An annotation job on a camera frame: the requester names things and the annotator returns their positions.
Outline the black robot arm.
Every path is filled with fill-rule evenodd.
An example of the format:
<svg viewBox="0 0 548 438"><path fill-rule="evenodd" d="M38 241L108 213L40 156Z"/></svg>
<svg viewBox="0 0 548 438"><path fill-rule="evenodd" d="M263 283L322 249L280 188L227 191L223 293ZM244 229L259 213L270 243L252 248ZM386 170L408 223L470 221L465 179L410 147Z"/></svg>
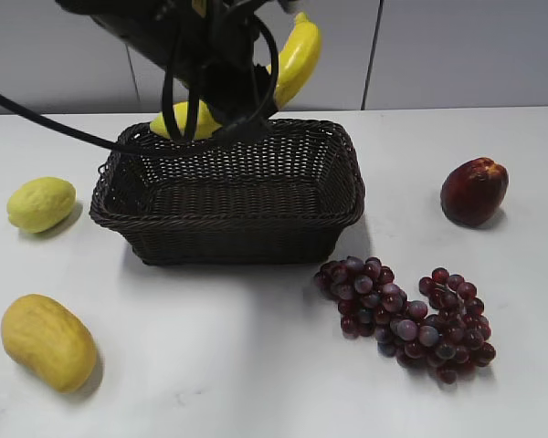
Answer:
<svg viewBox="0 0 548 438"><path fill-rule="evenodd" d="M206 107L221 141L262 134L276 113L278 48L257 16L261 1L61 1L164 72L162 115L170 139L201 138Z"/></svg>

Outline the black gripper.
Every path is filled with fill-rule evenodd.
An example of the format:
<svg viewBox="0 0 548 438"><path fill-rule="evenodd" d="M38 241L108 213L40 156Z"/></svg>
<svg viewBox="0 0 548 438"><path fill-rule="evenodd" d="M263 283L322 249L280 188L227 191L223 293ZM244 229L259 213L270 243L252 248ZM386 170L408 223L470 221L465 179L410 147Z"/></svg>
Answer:
<svg viewBox="0 0 548 438"><path fill-rule="evenodd" d="M201 103L206 104L219 124L208 135L216 141L256 141L268 131L268 118L277 111L274 91L279 76L278 48L267 27L250 29L257 30L266 41L270 68L254 64L252 58L242 70L223 63L201 68L196 81L189 86L184 139L203 137L197 132Z"/></svg>

